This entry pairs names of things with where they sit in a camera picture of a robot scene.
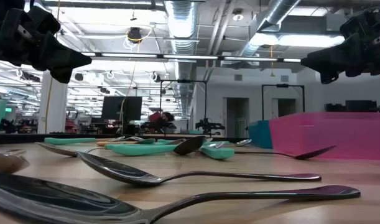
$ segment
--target cable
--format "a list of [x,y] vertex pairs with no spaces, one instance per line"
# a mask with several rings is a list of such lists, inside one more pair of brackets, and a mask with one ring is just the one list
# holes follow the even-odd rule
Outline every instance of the cable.
[[[137,52],[138,53],[140,52],[140,43],[138,43],[138,45],[137,45]],[[119,113],[119,118],[121,119],[121,135],[123,135],[123,123],[124,123],[124,120],[123,120],[123,104],[125,103],[126,97],[128,96],[128,94],[130,92],[130,88],[132,87],[134,72],[136,71],[136,65],[137,65],[137,61],[134,61],[134,67],[133,67],[132,77],[130,79],[129,88],[127,89],[126,96],[125,96],[125,98],[123,98],[123,101],[121,103],[121,111]]]

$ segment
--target wooden table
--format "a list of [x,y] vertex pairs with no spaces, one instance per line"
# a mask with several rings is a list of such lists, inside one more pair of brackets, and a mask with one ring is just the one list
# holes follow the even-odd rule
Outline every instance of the wooden table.
[[[94,148],[94,144],[83,144]],[[179,157],[160,154],[124,157],[109,151],[92,153],[137,167],[158,176],[190,170],[247,172],[262,174],[317,173],[323,182],[268,182],[223,177],[186,177],[155,188],[135,188],[109,179],[78,158],[53,154],[35,144],[0,145],[0,150],[27,149],[31,166],[19,175],[73,185],[106,194],[141,208],[154,208],[205,192],[285,190],[349,185],[360,189],[361,198],[326,202],[283,200],[221,200],[202,203],[175,212],[157,223],[163,224],[380,224],[380,161],[295,161],[280,156],[235,155],[228,161],[214,161],[199,154]],[[0,214],[0,224],[19,223]]]

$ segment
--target pipe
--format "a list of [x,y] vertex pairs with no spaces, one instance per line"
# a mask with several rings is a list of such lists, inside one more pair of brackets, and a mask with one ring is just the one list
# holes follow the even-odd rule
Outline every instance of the pipe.
[[256,33],[238,52],[237,56],[252,57],[260,47],[257,41],[262,34],[259,32],[272,25],[280,24],[300,1],[301,0],[271,0],[269,7],[266,9],[266,15],[259,24]]
[[[170,37],[189,38],[195,35],[197,27],[198,3],[166,1],[165,8],[168,14],[168,27]],[[195,44],[192,41],[171,41],[174,54],[193,55]],[[176,62],[175,74],[177,79],[191,80],[193,77],[193,65],[191,63]],[[175,91],[180,96],[182,116],[188,116],[191,103],[193,85],[177,84]]]
[[48,7],[81,7],[81,8],[93,8],[93,9],[130,9],[130,10],[148,10],[148,11],[165,11],[164,3],[162,1],[155,1],[155,5],[152,4],[152,1],[145,0],[136,0],[136,1],[127,1],[127,2],[109,2],[104,3],[103,1],[41,1],[43,5]]
[[236,1],[237,0],[231,0],[230,4],[228,6],[227,15],[225,17],[223,25],[221,26],[221,30],[219,33],[219,37],[217,38],[216,47],[215,47],[215,50],[213,51],[213,55],[216,55],[217,51],[219,51],[221,41],[223,40],[223,37],[224,37],[226,29],[227,29],[228,22],[231,18],[229,15],[231,15],[233,13]]
[[215,43],[216,35],[217,35],[217,32],[218,32],[219,27],[220,27],[220,22],[221,22],[221,19],[223,18],[223,13],[224,13],[224,10],[225,10],[225,6],[226,6],[225,2],[220,3],[219,14],[217,15],[217,20],[215,22],[215,26],[213,28],[212,36],[211,36],[210,41],[209,41],[208,50],[206,51],[207,55],[211,54],[212,47],[213,47],[213,44]]

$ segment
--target spoon handle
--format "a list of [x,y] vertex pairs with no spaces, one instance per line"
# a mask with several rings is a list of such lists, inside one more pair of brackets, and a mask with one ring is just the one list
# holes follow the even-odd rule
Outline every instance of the spoon handle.
[[218,192],[194,195],[178,202],[165,205],[151,210],[157,215],[153,219],[156,221],[168,214],[187,208],[198,203],[209,202],[212,200],[239,200],[239,199],[283,199],[296,201],[309,200],[341,200],[357,198],[361,192],[357,189],[340,185],[328,185],[314,189],[300,190],[278,190],[266,192]]
[[84,142],[96,142],[95,138],[71,138],[71,139],[58,139],[58,138],[45,138],[46,143],[62,145],[62,144],[75,144]]
[[188,177],[193,175],[204,175],[213,177],[237,177],[259,180],[272,180],[272,181],[307,181],[315,182],[321,181],[321,176],[318,174],[287,174],[287,175],[275,175],[275,174],[237,174],[237,173],[225,173],[225,172],[208,172],[208,171],[193,171],[184,172],[181,174],[166,177],[165,181],[173,180],[181,177]]
[[105,147],[106,149],[110,149],[115,153],[118,153],[120,155],[125,155],[125,156],[146,156],[146,155],[163,153],[163,152],[171,152],[176,148],[175,145],[162,145],[162,146],[143,145],[142,147],[138,147],[138,146],[127,146],[124,144],[115,144],[115,145],[110,144],[110,145],[105,145]]
[[230,148],[215,149],[213,147],[204,145],[199,149],[199,151],[209,156],[210,158],[216,159],[216,160],[229,159],[234,156],[234,149],[230,149]]
[[235,151],[235,154],[272,154],[272,155],[282,155],[293,158],[293,156],[280,153],[280,152],[251,152],[251,151]]

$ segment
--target ventilation duct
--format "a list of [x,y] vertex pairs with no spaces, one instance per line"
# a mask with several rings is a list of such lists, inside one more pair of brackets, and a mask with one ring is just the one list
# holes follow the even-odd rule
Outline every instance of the ventilation duct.
[[278,26],[275,28],[279,30],[281,22],[300,1],[301,0],[271,0],[269,7],[264,12],[261,12],[261,16],[255,18],[255,24],[253,24],[254,35],[242,50],[238,52],[238,56],[252,57],[260,47],[258,44],[261,43],[260,39],[267,38],[265,34],[258,32],[271,26]]
[[[194,36],[197,25],[198,3],[184,1],[166,1],[165,7],[168,17],[170,37],[191,39]],[[174,54],[193,55],[195,53],[195,42],[171,41]],[[176,79],[193,80],[195,78],[195,65],[193,63],[176,62]],[[180,107],[182,116],[189,115],[189,107],[192,99],[194,85],[177,83],[175,94],[180,96]]]

